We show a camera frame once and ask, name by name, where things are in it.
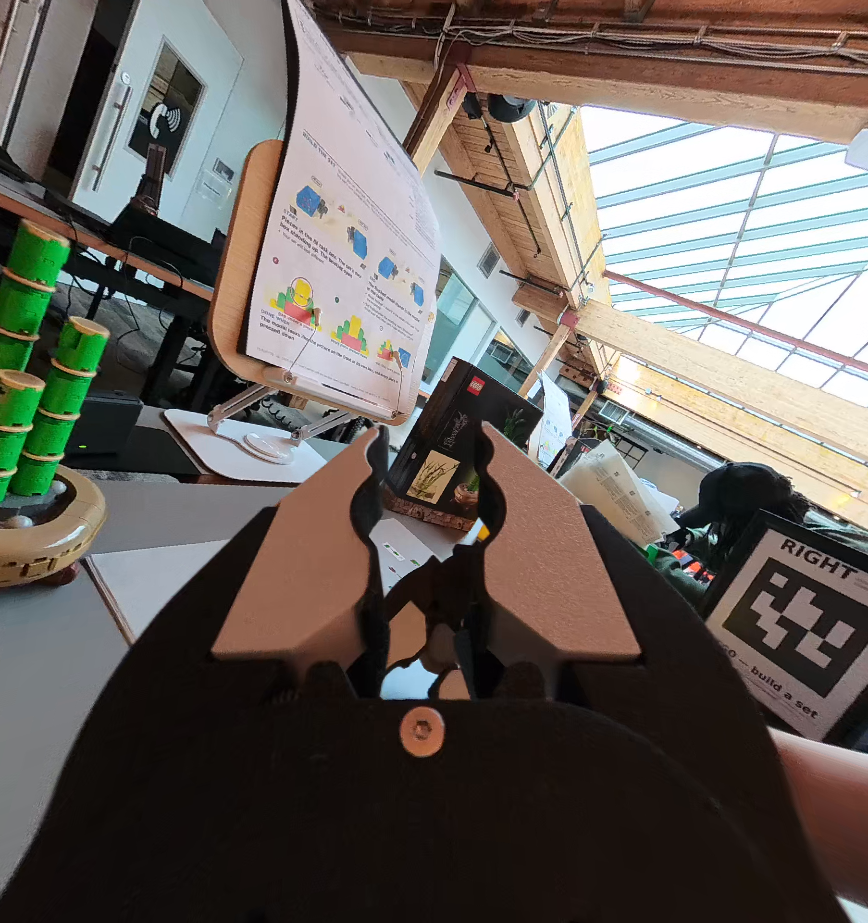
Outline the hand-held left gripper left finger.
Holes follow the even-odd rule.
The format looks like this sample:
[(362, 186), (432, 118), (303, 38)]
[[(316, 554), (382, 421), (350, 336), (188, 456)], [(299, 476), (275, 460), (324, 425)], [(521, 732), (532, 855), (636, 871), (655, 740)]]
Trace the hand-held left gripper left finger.
[(337, 663), (378, 694), (390, 628), (379, 552), (387, 427), (373, 426), (281, 499), (211, 648), (220, 660), (279, 661), (296, 680)]

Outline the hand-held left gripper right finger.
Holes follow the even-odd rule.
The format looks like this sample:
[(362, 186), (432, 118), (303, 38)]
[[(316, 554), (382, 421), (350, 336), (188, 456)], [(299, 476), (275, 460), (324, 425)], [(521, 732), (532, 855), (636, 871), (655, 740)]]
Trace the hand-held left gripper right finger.
[(488, 535), (474, 547), (473, 651), (507, 670), (531, 664), (545, 696), (575, 664), (636, 662), (640, 644), (578, 499), (490, 423), (474, 457)]

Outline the person's left forearm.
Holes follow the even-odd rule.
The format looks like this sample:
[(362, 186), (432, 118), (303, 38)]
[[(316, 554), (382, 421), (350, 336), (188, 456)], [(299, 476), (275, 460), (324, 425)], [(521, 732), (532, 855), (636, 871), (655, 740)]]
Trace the person's left forearm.
[(771, 736), (833, 890), (868, 908), (868, 755), (779, 730)]

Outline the black lego box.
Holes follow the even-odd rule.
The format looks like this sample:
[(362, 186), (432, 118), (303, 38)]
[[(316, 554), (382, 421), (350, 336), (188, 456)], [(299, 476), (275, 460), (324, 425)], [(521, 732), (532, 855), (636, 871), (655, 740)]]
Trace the black lego box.
[(492, 424), (526, 449), (542, 416), (541, 409), (472, 363), (452, 358), (395, 456), (386, 486), (396, 496), (473, 519), (479, 425)]

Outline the green bamboo lego model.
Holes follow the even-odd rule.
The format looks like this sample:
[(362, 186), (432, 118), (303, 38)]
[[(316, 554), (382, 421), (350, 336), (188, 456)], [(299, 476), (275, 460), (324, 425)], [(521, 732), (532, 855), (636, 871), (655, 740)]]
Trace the green bamboo lego model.
[(70, 582), (106, 519), (100, 488), (62, 461), (108, 329), (68, 319), (47, 374), (28, 369), (70, 252), (21, 220), (0, 277), (0, 589)]

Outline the stack of papers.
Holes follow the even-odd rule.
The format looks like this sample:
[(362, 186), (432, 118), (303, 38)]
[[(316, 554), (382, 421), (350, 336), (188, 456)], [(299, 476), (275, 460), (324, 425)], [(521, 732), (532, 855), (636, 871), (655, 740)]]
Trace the stack of papers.
[(581, 453), (559, 481), (641, 549), (679, 529), (670, 515), (677, 503), (637, 478), (610, 441)]

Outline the printed instruction sheet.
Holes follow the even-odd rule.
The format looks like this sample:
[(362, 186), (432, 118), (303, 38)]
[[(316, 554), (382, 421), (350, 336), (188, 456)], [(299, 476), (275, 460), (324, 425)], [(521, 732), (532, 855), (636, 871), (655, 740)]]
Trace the printed instruction sheet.
[(544, 410), (541, 420), (537, 462), (549, 470), (571, 436), (572, 422), (567, 393), (545, 372), (540, 376), (544, 392)]
[(440, 228), (416, 166), (302, 2), (283, 2), (288, 118), (244, 353), (384, 424), (411, 413), (437, 314)]

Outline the black box device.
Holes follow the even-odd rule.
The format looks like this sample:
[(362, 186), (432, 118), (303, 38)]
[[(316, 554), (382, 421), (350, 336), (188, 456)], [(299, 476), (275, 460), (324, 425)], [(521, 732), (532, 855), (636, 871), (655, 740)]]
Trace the black box device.
[(118, 454), (143, 406), (139, 397), (122, 390), (90, 390), (64, 450), (66, 457)]

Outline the black framed marker sign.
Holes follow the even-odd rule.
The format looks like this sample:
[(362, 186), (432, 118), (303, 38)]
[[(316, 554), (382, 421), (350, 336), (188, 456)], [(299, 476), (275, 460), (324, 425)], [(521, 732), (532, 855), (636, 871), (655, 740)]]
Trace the black framed marker sign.
[(759, 511), (701, 615), (774, 724), (868, 752), (868, 553)]

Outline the wooden background desk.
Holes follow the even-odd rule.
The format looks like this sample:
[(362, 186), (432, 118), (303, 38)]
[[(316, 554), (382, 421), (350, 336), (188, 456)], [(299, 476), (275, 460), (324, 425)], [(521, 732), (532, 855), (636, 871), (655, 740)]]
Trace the wooden background desk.
[(71, 242), (63, 270), (77, 280), (97, 284), (91, 315), (105, 295), (120, 294), (152, 306), (173, 319), (146, 374), (142, 400), (163, 406), (173, 372), (192, 374), (185, 396), (174, 405), (200, 412), (220, 364), (209, 346), (206, 320), (212, 288), (159, 263), (132, 246), (118, 246), (109, 225), (0, 159), (0, 263), (5, 264), (20, 220), (28, 220)]

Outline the black case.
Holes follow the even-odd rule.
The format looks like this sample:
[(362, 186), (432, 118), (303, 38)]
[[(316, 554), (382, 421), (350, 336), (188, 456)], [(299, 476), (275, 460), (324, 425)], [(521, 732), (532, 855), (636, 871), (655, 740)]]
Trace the black case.
[(222, 246), (204, 241), (142, 209), (128, 205), (106, 229), (108, 242), (185, 279), (214, 287)]

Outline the brown tower model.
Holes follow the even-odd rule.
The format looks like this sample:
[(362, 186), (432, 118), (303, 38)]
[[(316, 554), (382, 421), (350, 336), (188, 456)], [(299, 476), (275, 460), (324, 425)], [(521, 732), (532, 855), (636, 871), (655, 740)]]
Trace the brown tower model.
[(166, 157), (165, 146), (156, 143), (149, 145), (143, 174), (130, 200), (130, 207), (134, 210), (158, 217), (165, 179)]

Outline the white door with window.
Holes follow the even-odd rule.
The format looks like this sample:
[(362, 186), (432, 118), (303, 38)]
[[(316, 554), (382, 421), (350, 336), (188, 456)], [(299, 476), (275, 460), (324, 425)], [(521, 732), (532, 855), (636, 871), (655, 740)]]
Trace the white door with window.
[(203, 2), (133, 2), (73, 181), (74, 202), (112, 222), (159, 145), (160, 218), (209, 241), (232, 191), (213, 169), (211, 144), (242, 63)]

